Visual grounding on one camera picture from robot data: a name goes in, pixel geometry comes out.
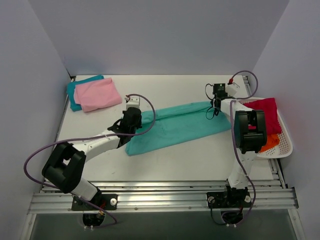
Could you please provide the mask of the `mint green t shirt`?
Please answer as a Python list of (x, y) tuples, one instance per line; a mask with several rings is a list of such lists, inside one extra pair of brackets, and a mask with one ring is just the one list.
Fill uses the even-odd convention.
[(145, 154), (154, 150), (185, 143), (230, 130), (231, 124), (223, 113), (207, 118), (209, 102), (192, 102), (153, 111), (144, 111), (142, 128), (126, 144), (128, 156)]

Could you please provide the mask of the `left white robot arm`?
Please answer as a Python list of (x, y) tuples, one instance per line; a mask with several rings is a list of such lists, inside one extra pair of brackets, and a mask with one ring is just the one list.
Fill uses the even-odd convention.
[(41, 172), (61, 192), (81, 197), (83, 204), (90, 210), (100, 206), (102, 193), (98, 187), (82, 177), (85, 163), (106, 151), (127, 144), (132, 138), (131, 135), (142, 127), (140, 109), (129, 107), (122, 113), (123, 118), (103, 131), (100, 138), (83, 140), (78, 144), (68, 141), (57, 144)]

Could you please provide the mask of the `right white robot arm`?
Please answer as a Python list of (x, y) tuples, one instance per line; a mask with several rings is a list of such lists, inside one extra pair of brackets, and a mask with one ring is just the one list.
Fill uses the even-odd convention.
[(229, 95), (224, 83), (213, 84), (212, 94), (213, 114), (228, 116), (231, 124), (235, 163), (227, 178), (230, 189), (222, 193), (222, 200), (225, 205), (232, 207), (240, 201), (237, 190), (248, 187), (253, 160), (267, 143), (265, 113), (263, 110), (249, 108)]

